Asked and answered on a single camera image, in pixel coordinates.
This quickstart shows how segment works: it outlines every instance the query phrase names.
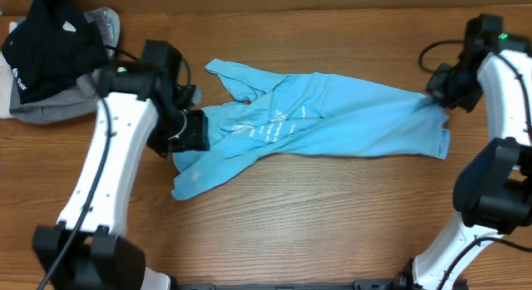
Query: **white cloth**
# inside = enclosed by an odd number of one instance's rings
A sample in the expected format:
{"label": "white cloth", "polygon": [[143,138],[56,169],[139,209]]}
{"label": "white cloth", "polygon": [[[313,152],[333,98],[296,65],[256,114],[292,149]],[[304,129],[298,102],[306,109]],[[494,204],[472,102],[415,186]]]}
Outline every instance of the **white cloth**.
{"label": "white cloth", "polygon": [[[15,22],[9,23],[9,32],[17,27]],[[3,54],[0,53],[0,119],[12,118],[9,113],[9,102],[11,101],[11,90],[13,87],[13,73],[7,64]]]}

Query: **blue shirt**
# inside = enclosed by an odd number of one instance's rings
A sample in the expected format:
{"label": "blue shirt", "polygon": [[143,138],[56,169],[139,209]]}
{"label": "blue shirt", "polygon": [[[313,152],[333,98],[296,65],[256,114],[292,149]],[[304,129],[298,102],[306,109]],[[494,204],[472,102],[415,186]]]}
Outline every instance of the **blue shirt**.
{"label": "blue shirt", "polygon": [[218,59],[206,69],[235,101],[203,109],[209,151],[174,154],[180,171],[175,199],[221,185],[274,153],[446,157],[447,115],[421,93],[334,74],[277,74]]}

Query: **gray cloth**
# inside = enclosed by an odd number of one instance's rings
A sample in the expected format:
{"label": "gray cloth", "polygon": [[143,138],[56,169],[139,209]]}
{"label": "gray cloth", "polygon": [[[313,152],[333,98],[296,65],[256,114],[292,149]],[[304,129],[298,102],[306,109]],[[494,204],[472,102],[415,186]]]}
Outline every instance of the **gray cloth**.
{"label": "gray cloth", "polygon": [[[116,12],[108,7],[102,7],[86,12],[84,16],[88,22],[96,22],[104,44],[116,47],[120,36],[120,20]],[[112,57],[114,52],[108,50],[107,54]],[[9,111],[19,120],[34,124],[49,124],[91,113],[96,110],[98,101],[96,82],[99,71],[95,70],[91,74],[78,77],[75,86],[46,100],[22,105],[17,84],[13,83]]]}

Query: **clothing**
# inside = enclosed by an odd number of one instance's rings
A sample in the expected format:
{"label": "clothing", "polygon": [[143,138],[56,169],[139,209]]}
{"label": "clothing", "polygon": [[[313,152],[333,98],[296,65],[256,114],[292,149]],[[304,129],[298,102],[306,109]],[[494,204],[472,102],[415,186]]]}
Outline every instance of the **clothing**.
{"label": "clothing", "polygon": [[333,74],[276,74],[221,60],[206,69],[236,101],[203,109],[209,151],[174,154],[180,171],[172,192],[176,199],[221,185],[273,153],[446,157],[447,115],[420,93]]}
{"label": "clothing", "polygon": [[[17,27],[15,22],[9,23],[9,33]],[[12,118],[9,113],[9,101],[11,100],[11,90],[13,82],[13,72],[7,64],[3,54],[0,53],[0,119]]]}
{"label": "clothing", "polygon": [[22,104],[47,99],[109,62],[98,26],[73,0],[33,0],[2,45]]}
{"label": "clothing", "polygon": [[[102,7],[95,11],[86,12],[84,16],[88,22],[94,22],[98,26],[102,40],[106,45],[116,47],[120,36],[120,20],[113,10]],[[107,54],[111,57],[114,52],[109,50]],[[95,86],[98,77],[99,70],[94,70],[91,74],[78,77],[74,86],[59,94],[26,104],[20,103],[17,83],[12,83],[13,94],[9,110],[19,120],[33,124],[49,124],[83,116],[96,110],[98,96]]]}

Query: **wooden table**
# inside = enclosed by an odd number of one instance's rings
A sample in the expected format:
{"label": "wooden table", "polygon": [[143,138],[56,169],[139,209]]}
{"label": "wooden table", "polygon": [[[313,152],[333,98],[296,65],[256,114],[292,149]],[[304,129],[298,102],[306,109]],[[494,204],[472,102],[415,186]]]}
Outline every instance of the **wooden table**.
{"label": "wooden table", "polygon": [[[267,71],[337,73],[422,91],[416,65],[427,44],[463,36],[481,12],[532,36],[532,7],[122,15],[122,47],[145,39],[179,48],[203,104],[231,101],[204,65],[213,58]],[[0,37],[10,17],[0,17]],[[427,64],[455,62],[458,46]],[[453,211],[457,175],[487,144],[485,108],[452,111],[445,161],[275,155],[185,202],[170,195],[170,159],[146,150],[131,196],[128,238],[155,270],[182,283],[322,283],[388,278],[424,251]],[[0,288],[34,289],[38,224],[54,224],[80,174],[94,116],[55,125],[0,120]],[[531,245],[532,229],[508,239]],[[532,256],[493,245],[465,271],[472,289],[528,288]]]}

